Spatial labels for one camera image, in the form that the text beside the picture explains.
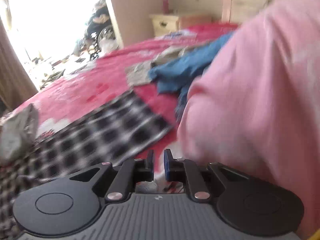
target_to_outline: curtain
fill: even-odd
[[[0,19],[0,99],[12,111],[37,92],[15,54]]]
[[[2,0],[4,4],[7,6],[5,9],[5,14],[6,14],[6,20],[7,20],[7,26],[8,30],[11,31],[12,28],[12,16],[11,16],[11,11],[10,11],[10,5],[9,5],[9,0]]]

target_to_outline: bed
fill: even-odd
[[[18,112],[33,103],[39,111],[37,141],[46,140],[74,121],[129,90],[125,75],[126,67],[153,59],[172,45],[187,46],[215,40],[221,35],[235,30],[237,24],[253,17],[272,1],[223,0],[222,21],[224,23],[194,26],[188,29],[188,35],[179,38],[151,39],[114,51],[93,64],[89,64],[86,68],[56,80],[50,87],[27,100],[15,111]],[[176,140],[178,124],[174,116],[174,108],[177,105],[177,96],[158,94],[155,84],[134,87],[133,90],[154,113],[161,115],[173,127],[161,140],[144,149],[135,157],[145,158],[148,150],[153,149],[155,152],[155,171],[161,172],[159,170],[161,154],[167,145]],[[12,174],[12,168],[2,168],[1,173]],[[11,204],[12,201],[14,201],[14,196],[11,196]],[[3,224],[4,230],[1,232],[3,235],[0,236],[5,238],[15,235],[14,232],[10,233],[14,226],[13,219],[7,224]]]

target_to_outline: gray cloth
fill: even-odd
[[[1,166],[16,160],[33,145],[38,122],[38,111],[33,104],[6,120],[0,134]]]
[[[185,56],[188,52],[192,52],[194,49],[203,47],[208,44],[209,43],[206,41],[200,44],[190,46],[170,46],[169,48],[161,52],[159,55],[157,55],[157,57],[151,62],[151,66],[155,67],[166,64],[172,60],[177,59],[178,57]]]
[[[150,69],[150,60],[127,67],[125,69],[125,73],[127,76],[128,85],[133,87],[149,84],[151,82],[151,79],[148,76]]]

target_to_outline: red bedspread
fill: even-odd
[[[40,130],[53,129],[53,132],[57,132],[128,90],[124,72],[127,66],[152,59],[171,45],[192,45],[214,40],[236,27],[236,25],[218,23],[195,26],[189,28],[191,32],[196,33],[193,36],[166,40],[152,39],[114,51],[98,59],[95,68],[80,73],[72,79],[65,77],[58,79],[50,87],[23,103],[17,110],[29,103],[34,103],[39,110]],[[161,114],[168,122],[175,125],[175,129],[151,147],[155,150],[155,160],[157,160],[164,147],[176,139],[177,124],[174,108],[177,104],[177,96],[158,95],[154,84],[135,87],[134,90],[154,112]],[[146,153],[147,150],[138,157],[143,158]]]

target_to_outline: controller logo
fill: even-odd
[[[156,200],[161,200],[161,199],[163,199],[163,197],[161,197],[161,196],[158,195],[158,196],[155,197],[155,199],[156,199]]]

